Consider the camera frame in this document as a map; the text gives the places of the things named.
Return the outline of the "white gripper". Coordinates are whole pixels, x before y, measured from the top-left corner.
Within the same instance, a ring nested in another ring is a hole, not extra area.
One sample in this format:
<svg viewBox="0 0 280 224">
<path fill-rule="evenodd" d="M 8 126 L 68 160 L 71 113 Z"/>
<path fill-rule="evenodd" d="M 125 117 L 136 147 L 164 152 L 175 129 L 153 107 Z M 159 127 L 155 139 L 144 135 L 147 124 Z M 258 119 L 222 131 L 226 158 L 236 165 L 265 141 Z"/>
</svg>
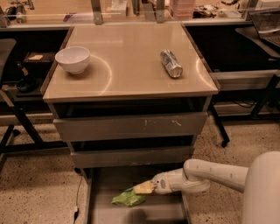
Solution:
<svg viewBox="0 0 280 224">
<path fill-rule="evenodd" d="M 167 194 L 181 191 L 185 183 L 185 174 L 183 169 L 161 172 L 153 179 L 144 181 L 135 185 L 133 190 L 136 194 L 151 194 L 153 191 L 157 194 Z"/>
</svg>

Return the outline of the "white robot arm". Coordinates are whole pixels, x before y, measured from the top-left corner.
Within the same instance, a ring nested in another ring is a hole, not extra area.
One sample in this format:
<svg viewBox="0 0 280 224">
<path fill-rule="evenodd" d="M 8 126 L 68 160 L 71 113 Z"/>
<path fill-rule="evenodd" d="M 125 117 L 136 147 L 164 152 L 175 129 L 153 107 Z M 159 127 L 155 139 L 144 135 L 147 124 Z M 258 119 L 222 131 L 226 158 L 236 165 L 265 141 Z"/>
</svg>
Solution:
<svg viewBox="0 0 280 224">
<path fill-rule="evenodd" d="M 199 193 L 212 182 L 243 194 L 241 224 L 280 224 L 280 152 L 270 151 L 248 167 L 188 159 L 133 187 L 136 194 Z"/>
</svg>

